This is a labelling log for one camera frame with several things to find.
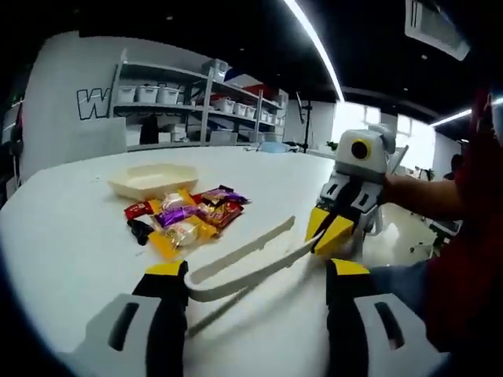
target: air conditioner unit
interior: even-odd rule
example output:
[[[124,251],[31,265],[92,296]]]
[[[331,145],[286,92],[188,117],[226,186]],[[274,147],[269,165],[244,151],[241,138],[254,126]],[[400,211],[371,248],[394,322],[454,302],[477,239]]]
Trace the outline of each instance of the air conditioner unit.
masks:
[[[458,60],[466,58],[470,46],[442,14],[417,0],[406,0],[406,35],[448,53]]]

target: red shirt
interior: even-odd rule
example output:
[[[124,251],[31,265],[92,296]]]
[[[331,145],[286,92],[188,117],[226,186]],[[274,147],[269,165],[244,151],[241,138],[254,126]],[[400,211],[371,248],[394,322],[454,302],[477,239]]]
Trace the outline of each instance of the red shirt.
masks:
[[[425,322],[441,351],[471,339],[470,321],[503,274],[503,148],[494,137],[488,91],[480,90],[456,185],[467,214],[461,231],[428,263]]]

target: jeans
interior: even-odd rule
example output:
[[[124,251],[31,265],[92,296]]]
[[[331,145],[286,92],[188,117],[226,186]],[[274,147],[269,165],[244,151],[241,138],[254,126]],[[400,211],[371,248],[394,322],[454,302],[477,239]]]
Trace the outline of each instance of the jeans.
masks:
[[[380,293],[392,293],[415,314],[424,319],[424,285],[428,261],[415,265],[392,265],[370,269],[370,276]]]

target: ceiling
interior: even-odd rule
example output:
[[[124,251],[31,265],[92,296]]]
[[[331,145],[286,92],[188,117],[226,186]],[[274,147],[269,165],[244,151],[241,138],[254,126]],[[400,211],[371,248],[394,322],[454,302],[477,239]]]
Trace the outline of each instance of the ceiling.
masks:
[[[492,61],[495,53],[500,54],[494,52],[497,46],[486,42],[497,23],[491,23],[490,8],[484,9],[481,2],[467,7],[437,1],[472,45],[463,61],[405,36],[405,0],[388,0],[386,6],[371,0],[298,3],[323,41],[347,101],[376,105],[425,122],[469,107],[481,71],[494,71],[477,69],[487,67],[483,65],[487,59],[482,57],[490,56]],[[81,36],[146,38],[191,49],[223,59],[269,86],[289,93],[298,90],[303,99],[336,99],[313,44],[282,0],[221,0],[218,5],[187,0],[109,11],[95,3],[67,2],[58,5],[57,12],[36,5],[21,14],[36,32],[17,33],[17,39],[10,40],[11,68],[24,72],[17,76],[15,87],[25,85],[30,64],[45,38],[80,30]],[[459,139],[465,137],[465,124],[450,123],[437,130]]]

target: fluorescent light strip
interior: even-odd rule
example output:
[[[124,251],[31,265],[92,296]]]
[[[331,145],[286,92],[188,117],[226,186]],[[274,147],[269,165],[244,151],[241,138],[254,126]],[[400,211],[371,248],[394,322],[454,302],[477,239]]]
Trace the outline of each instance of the fluorescent light strip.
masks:
[[[494,101],[491,102],[491,104],[494,105],[494,106],[499,106],[500,104],[503,104],[503,97],[499,97],[499,98],[495,99]],[[432,126],[432,127],[440,126],[441,124],[452,122],[453,120],[456,120],[456,119],[468,116],[471,113],[472,113],[471,109],[464,110],[463,112],[460,112],[460,113],[458,113],[456,115],[452,115],[449,118],[441,119],[438,122],[432,123],[432,124],[430,124],[430,126]]]
[[[333,85],[336,88],[339,101],[345,102],[343,91],[340,87],[339,80],[337,79],[336,71],[333,68],[332,62],[330,61],[329,55],[327,54],[325,47],[321,44],[321,40],[318,37],[318,34],[316,34],[313,25],[311,25],[311,22],[309,22],[306,15],[297,5],[295,0],[283,0],[283,2],[285,2],[285,4],[290,8],[295,17],[297,17],[297,20],[299,20],[299,22],[302,24],[304,30],[309,35],[309,38],[311,38],[311,41],[313,41],[314,46],[318,50],[318,53],[320,54],[320,57],[323,60],[323,63],[325,63],[325,67],[329,72],[330,79],[332,80]]]

